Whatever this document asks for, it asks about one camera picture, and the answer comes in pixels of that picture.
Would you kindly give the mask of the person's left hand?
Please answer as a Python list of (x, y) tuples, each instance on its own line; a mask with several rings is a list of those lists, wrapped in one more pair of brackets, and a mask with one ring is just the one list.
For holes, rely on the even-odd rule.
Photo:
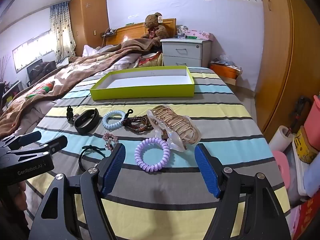
[(14, 199), (14, 203), (16, 207), (21, 211), (25, 211), (28, 207), (28, 204), (26, 201), (27, 197), (25, 194), (25, 191), (26, 191), (25, 181), (12, 185), (11, 190), (12, 190), (12, 197)]

